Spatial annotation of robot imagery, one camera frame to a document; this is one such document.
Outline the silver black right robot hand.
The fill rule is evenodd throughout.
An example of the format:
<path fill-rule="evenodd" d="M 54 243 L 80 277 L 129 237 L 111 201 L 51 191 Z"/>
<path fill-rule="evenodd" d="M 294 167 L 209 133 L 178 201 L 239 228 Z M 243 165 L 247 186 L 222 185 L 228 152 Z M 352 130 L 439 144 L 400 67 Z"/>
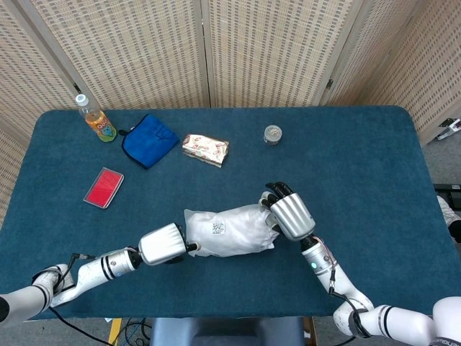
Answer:
<path fill-rule="evenodd" d="M 302 198 L 284 182 L 265 184 L 269 191 L 261 194 L 259 204 L 274 217 L 282 233 L 290 241 L 310 236 L 315 221 Z"/>

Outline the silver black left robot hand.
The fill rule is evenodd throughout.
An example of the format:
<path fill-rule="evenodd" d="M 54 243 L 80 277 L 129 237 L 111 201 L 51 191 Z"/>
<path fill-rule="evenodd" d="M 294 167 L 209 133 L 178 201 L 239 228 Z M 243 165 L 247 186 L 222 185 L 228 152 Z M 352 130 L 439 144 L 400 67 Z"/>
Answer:
<path fill-rule="evenodd" d="M 144 235 L 138 243 L 142 261 L 150 266 L 181 262 L 184 254 L 199 249 L 197 242 L 189 243 L 186 240 L 182 227 L 176 223 Z"/>

